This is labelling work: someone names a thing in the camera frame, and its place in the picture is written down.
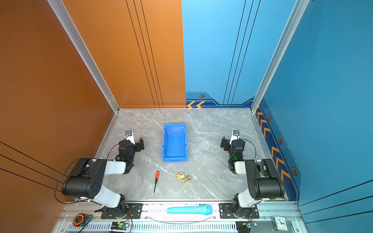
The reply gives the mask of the red handled screwdriver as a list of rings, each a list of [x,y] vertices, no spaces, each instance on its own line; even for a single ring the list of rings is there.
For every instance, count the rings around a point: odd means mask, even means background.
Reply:
[[[160,172],[157,170],[156,174],[155,174],[154,191],[153,191],[154,193],[155,193],[155,190],[156,190],[156,185],[158,183],[159,175],[160,175]]]

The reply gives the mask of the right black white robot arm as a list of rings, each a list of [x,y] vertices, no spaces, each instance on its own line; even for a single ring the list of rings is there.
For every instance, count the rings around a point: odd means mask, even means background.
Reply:
[[[238,136],[221,139],[220,146],[228,152],[228,167],[233,174],[246,176],[247,188],[234,196],[228,212],[236,218],[252,216],[256,206],[265,200],[285,198],[285,188],[272,159],[243,158],[246,141]]]

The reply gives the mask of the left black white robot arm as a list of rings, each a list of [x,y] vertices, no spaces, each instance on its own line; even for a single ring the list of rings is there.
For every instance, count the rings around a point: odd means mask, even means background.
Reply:
[[[96,213],[101,212],[103,219],[129,217],[130,207],[125,196],[104,186],[104,177],[128,174],[134,166],[136,152],[143,149],[143,138],[139,142],[126,139],[119,142],[119,154],[114,160],[79,158],[62,185],[62,194],[100,205]]]

